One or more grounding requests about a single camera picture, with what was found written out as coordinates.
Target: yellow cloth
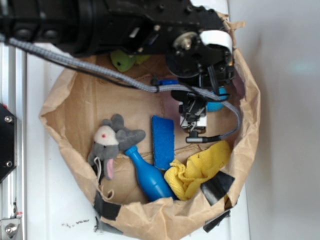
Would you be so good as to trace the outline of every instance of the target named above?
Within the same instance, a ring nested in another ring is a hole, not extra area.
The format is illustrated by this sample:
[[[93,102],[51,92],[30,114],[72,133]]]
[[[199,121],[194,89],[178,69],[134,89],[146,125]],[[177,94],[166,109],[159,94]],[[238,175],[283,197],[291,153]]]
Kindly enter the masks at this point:
[[[164,179],[182,201],[191,199],[200,185],[213,178],[225,166],[231,156],[226,141],[219,141],[208,149],[187,159],[186,166],[175,159],[165,172]]]

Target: paper bag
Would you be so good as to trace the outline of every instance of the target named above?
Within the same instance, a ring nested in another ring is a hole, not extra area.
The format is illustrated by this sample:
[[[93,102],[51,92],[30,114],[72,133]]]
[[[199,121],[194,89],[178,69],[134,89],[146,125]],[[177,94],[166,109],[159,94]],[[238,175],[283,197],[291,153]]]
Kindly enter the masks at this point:
[[[232,36],[234,29],[241,26],[227,21],[224,23]],[[146,138],[137,146],[142,157],[150,163],[153,161],[153,115],[174,120],[175,157],[182,162],[209,147],[210,143],[185,142],[187,134],[179,126],[179,103],[172,99],[169,92],[148,93],[123,88],[72,70],[63,71],[43,104],[40,120],[58,143],[61,155],[79,187],[103,222],[134,238],[178,240],[236,205],[256,154],[260,92],[241,51],[236,48],[233,54],[236,78],[226,88],[231,93],[229,101],[241,111],[242,126],[236,134],[226,139],[232,154],[222,172],[232,176],[234,182],[225,197],[213,205],[200,189],[188,201],[161,198],[148,202],[137,183],[131,160],[122,152],[114,161],[114,179],[104,179],[99,185],[95,172],[87,163],[87,157],[101,121],[110,119],[114,114],[124,117],[127,128],[146,132]],[[85,60],[116,70],[107,55]],[[154,74],[160,78],[172,77],[164,56],[160,55],[152,56],[125,74],[145,84],[150,83]],[[210,112],[206,136],[225,133],[235,124],[234,114],[225,107],[218,112]]]

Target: cable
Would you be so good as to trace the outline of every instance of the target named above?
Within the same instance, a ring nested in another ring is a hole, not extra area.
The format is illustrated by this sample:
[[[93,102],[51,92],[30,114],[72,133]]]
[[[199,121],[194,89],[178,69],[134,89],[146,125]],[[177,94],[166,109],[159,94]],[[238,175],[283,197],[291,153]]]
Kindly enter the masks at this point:
[[[124,88],[129,88],[129,89],[137,89],[136,87],[134,86],[130,86],[130,85],[127,85],[127,84],[122,84],[120,82],[117,82],[115,80],[112,80],[106,76],[103,76],[101,74],[97,74],[95,72],[90,72],[90,71],[87,71],[85,69],[81,69],[81,68],[77,68],[77,67],[73,67],[73,66],[70,66],[70,65],[67,65],[67,64],[64,64],[64,63],[61,63],[61,62],[58,62],[58,61],[55,61],[55,60],[52,60],[52,59],[49,59],[49,58],[46,58],[46,57],[41,57],[41,56],[37,56],[37,57],[40,57],[48,62],[51,62],[51,63],[54,63],[54,64],[57,64],[59,66],[62,66],[64,68],[67,68],[67,69],[71,69],[71,70],[74,70],[74,71],[77,71],[77,72],[80,72],[80,73],[83,73],[83,74],[87,74],[87,75],[90,75],[90,76],[93,76],[93,77],[97,77],[97,78],[100,78],[100,79],[103,79],[107,82],[110,82],[112,84],[115,84],[117,86],[120,86],[120,87],[124,87]]]
[[[46,49],[43,49],[41,47],[38,47],[32,43],[29,42],[24,42],[24,41],[19,41],[17,39],[14,38],[9,38],[6,40],[5,36],[3,34],[0,34],[0,42],[6,42],[9,45],[12,45],[16,48],[19,48],[27,53],[30,53],[32,55],[36,55],[40,58],[43,59],[50,59],[59,63],[64,63],[66,65],[71,65],[71,66],[75,66],[77,68],[81,68],[81,69],[86,69],[89,72],[95,72],[99,75],[103,75],[103,76],[109,76],[115,79],[119,79],[127,84],[129,84],[130,86],[133,86],[135,88],[144,90],[146,92],[149,93],[156,93],[156,92],[165,92],[165,91],[186,91],[186,92],[190,92],[190,88],[192,88],[194,91],[196,91],[197,93],[199,93],[200,95],[210,99],[210,100],[214,100],[214,101],[221,101],[223,99],[221,99],[219,96],[211,93],[210,91],[206,90],[206,89],[202,89],[202,88],[198,88],[198,87],[186,87],[184,85],[181,84],[173,84],[173,85],[161,85],[158,87],[155,86],[149,86],[146,85],[144,83],[141,83],[129,76],[126,76],[122,73],[107,69],[105,67],[102,66],[98,66],[89,62],[85,62],[85,61],[81,61],[72,57],[67,57],[67,56],[63,56],[61,54],[57,54],[51,51],[48,51]],[[229,135],[235,133],[241,126],[241,114],[238,111],[238,109],[233,106],[232,104],[230,104],[228,101],[223,101],[222,102],[223,105],[225,105],[228,109],[230,109],[236,116],[236,127],[228,132],[226,132],[225,134],[220,135],[221,139],[224,139],[226,137],[228,137]]]
[[[209,79],[210,79],[212,91],[214,92],[214,94],[219,95],[219,85],[217,82],[217,76],[216,76],[215,69],[212,65],[210,65],[210,66],[208,66],[207,70],[209,73]]]

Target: stuffed mouse toy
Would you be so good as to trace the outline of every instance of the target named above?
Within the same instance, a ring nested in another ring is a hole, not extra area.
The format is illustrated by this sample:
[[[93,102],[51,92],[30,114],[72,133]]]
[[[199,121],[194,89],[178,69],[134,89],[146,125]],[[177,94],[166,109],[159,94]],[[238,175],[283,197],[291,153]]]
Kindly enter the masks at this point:
[[[146,133],[143,130],[130,130],[124,126],[124,118],[120,114],[114,115],[111,120],[104,119],[102,126],[97,130],[94,143],[88,156],[91,166],[97,165],[97,174],[100,178],[100,161],[103,161],[103,173],[107,180],[114,177],[114,159],[119,151],[125,151],[141,142]]]

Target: blue plastic toy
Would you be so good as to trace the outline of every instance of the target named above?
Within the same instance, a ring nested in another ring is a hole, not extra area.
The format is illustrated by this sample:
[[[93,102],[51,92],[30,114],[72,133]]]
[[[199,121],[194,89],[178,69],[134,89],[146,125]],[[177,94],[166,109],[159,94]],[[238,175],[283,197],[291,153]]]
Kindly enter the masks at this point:
[[[129,148],[124,153],[132,159],[138,183],[150,201],[169,197],[177,200],[162,173],[141,157],[136,146]]]
[[[227,94],[226,89],[224,87],[220,87],[219,94],[220,95]],[[227,99],[227,96],[221,96],[221,99],[225,100],[225,99]],[[221,102],[209,102],[206,105],[206,109],[208,112],[216,112],[216,111],[221,110],[223,107],[224,107],[224,105]]]

